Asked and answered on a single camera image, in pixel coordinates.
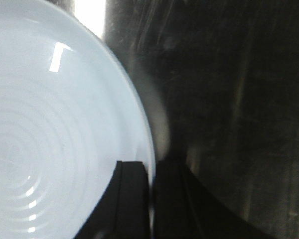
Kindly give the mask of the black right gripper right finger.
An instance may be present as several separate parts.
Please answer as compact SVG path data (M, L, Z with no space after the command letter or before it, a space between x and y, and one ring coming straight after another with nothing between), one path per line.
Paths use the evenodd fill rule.
M180 163L161 161L154 181L156 239L246 239L248 229Z

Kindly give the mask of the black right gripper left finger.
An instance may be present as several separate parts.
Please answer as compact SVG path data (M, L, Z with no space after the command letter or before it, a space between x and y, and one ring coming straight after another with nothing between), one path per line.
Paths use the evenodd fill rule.
M149 184L140 161L118 161L113 176L77 239L148 239Z

